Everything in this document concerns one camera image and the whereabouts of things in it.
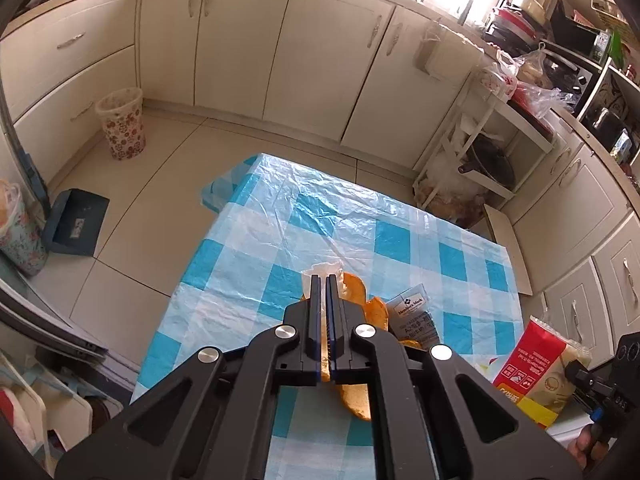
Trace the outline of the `person's right hand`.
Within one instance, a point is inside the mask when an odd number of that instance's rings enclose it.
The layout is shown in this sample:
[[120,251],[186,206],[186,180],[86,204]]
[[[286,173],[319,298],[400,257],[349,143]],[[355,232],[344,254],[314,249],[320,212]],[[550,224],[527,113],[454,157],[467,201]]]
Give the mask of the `person's right hand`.
[[579,467],[585,469],[590,463],[603,460],[608,452],[608,445],[598,442],[592,434],[592,425],[582,428],[579,436],[570,441],[567,452],[574,457]]

